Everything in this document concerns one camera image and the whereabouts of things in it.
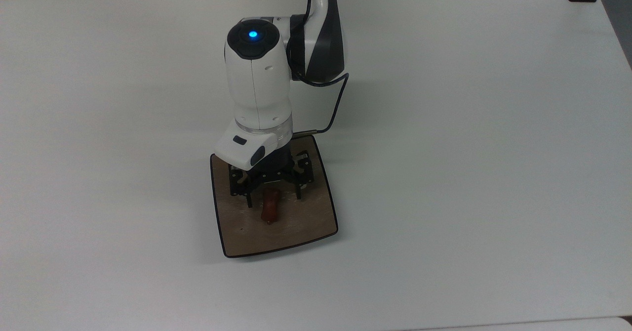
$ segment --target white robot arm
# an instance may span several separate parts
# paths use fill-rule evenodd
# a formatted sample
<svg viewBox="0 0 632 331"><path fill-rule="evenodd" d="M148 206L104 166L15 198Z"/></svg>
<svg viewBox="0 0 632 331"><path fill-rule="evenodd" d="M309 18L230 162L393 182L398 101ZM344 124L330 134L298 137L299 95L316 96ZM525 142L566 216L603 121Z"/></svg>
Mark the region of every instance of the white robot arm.
<svg viewBox="0 0 632 331"><path fill-rule="evenodd" d="M285 164L293 135L289 81L328 83L345 69L336 0L311 0L309 14L245 18L226 39L224 57L235 101L215 147L228 164L274 171Z"/></svg>

